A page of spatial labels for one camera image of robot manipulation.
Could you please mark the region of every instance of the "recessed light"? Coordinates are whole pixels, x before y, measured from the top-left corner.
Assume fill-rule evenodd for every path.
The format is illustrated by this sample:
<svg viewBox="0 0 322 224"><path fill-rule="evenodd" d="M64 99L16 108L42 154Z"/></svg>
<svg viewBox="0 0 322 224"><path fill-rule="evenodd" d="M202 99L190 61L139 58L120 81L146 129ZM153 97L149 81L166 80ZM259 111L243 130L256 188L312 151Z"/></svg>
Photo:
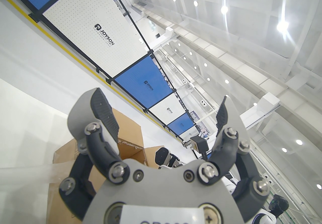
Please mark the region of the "recessed light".
<svg viewBox="0 0 322 224"><path fill-rule="evenodd" d="M289 23L286 22L285 20L282 20L278 23L277 25L277 30L283 34L287 32L287 28L289 27Z"/></svg>
<svg viewBox="0 0 322 224"><path fill-rule="evenodd" d="M221 8L221 12L222 12L222 14L223 14L223 15L227 14L227 12L228 12L228 7L224 5L224 6Z"/></svg>

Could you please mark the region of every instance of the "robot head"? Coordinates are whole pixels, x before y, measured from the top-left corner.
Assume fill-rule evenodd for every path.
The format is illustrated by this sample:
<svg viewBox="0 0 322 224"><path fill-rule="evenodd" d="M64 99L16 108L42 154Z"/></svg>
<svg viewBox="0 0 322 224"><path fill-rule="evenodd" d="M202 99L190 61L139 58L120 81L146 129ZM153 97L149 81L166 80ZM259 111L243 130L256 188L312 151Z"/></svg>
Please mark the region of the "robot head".
<svg viewBox="0 0 322 224"><path fill-rule="evenodd" d="M289 208L289 202L284 197L275 194L268 208L275 217L278 217Z"/></svg>

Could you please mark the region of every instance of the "brown cardboard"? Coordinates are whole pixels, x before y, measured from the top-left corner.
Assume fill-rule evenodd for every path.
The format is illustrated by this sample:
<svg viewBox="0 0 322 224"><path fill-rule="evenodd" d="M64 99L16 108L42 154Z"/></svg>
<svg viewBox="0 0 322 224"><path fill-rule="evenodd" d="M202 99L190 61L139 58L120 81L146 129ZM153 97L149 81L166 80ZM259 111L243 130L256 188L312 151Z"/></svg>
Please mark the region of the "brown cardboard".
<svg viewBox="0 0 322 224"><path fill-rule="evenodd" d="M113 113L120 127L118 133L118 149L120 157L124 160L132 158L152 168L158 168L155 163L155 153L162 146L143 147L141 127L133 120L113 109ZM63 163L76 160L79 152L75 139L63 145L54 153L53 163ZM93 166L89 180L92 182L96 191L105 181L105 177ZM49 184L48 205L47 205L47 224L80 224L72 213L67 209L58 193L59 183Z"/></svg>

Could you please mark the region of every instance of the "white partition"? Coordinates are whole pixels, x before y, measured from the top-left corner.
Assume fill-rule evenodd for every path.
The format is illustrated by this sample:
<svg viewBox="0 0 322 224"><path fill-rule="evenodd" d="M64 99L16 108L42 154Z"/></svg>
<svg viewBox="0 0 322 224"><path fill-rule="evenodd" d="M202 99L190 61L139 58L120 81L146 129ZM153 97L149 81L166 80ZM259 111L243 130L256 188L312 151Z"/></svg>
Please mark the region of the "white partition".
<svg viewBox="0 0 322 224"><path fill-rule="evenodd" d="M176 95L172 93L149 109L161 122L169 124L185 113Z"/></svg>
<svg viewBox="0 0 322 224"><path fill-rule="evenodd" d="M59 0L44 16L111 77L146 54L113 0Z"/></svg>

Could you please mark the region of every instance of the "white ceiling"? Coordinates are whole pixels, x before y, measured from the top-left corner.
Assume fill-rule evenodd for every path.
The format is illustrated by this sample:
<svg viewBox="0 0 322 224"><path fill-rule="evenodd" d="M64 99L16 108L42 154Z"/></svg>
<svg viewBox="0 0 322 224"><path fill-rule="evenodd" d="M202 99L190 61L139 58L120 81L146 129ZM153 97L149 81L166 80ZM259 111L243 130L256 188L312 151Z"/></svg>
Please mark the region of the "white ceiling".
<svg viewBox="0 0 322 224"><path fill-rule="evenodd" d="M322 77L322 0L285 0L289 37L277 30L283 0L141 0L155 13L184 24L205 40L219 44L282 81L294 62ZM321 79L311 89L320 89Z"/></svg>

